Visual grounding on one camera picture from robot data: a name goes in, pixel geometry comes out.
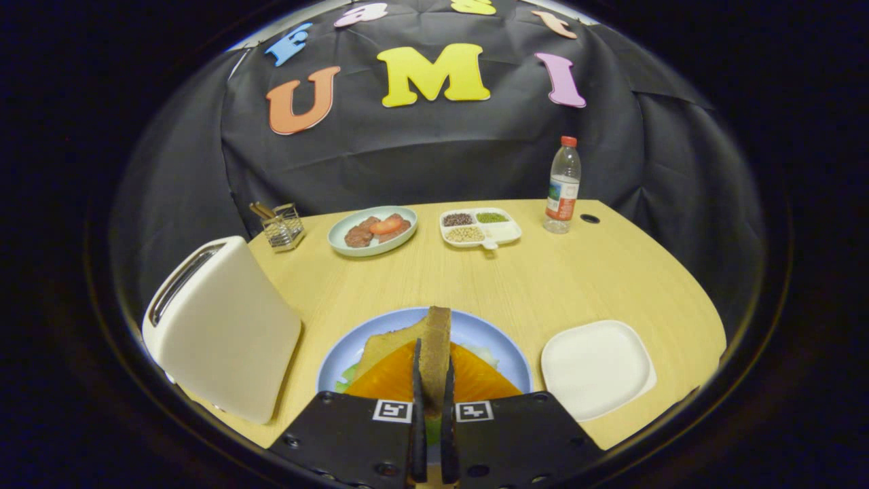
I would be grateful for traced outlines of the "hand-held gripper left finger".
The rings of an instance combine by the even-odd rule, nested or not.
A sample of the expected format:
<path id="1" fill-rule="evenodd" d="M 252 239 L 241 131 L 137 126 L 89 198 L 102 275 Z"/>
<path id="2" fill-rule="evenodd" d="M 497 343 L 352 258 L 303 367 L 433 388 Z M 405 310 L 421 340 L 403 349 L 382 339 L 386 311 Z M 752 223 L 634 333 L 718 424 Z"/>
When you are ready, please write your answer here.
<path id="1" fill-rule="evenodd" d="M 269 452 L 330 484 L 413 488 L 428 480 L 420 374 L 422 341 L 413 342 L 411 400 L 323 391 L 292 421 Z"/>

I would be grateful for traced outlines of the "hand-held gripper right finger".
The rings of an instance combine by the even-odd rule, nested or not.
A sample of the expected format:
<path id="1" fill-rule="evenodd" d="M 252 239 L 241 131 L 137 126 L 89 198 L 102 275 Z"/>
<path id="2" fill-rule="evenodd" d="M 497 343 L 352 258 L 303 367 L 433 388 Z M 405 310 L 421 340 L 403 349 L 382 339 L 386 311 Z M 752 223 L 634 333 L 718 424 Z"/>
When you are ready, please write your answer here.
<path id="1" fill-rule="evenodd" d="M 549 392 L 520 393 L 452 346 L 441 425 L 441 479 L 460 488 L 580 488 L 602 476 L 604 452 Z"/>

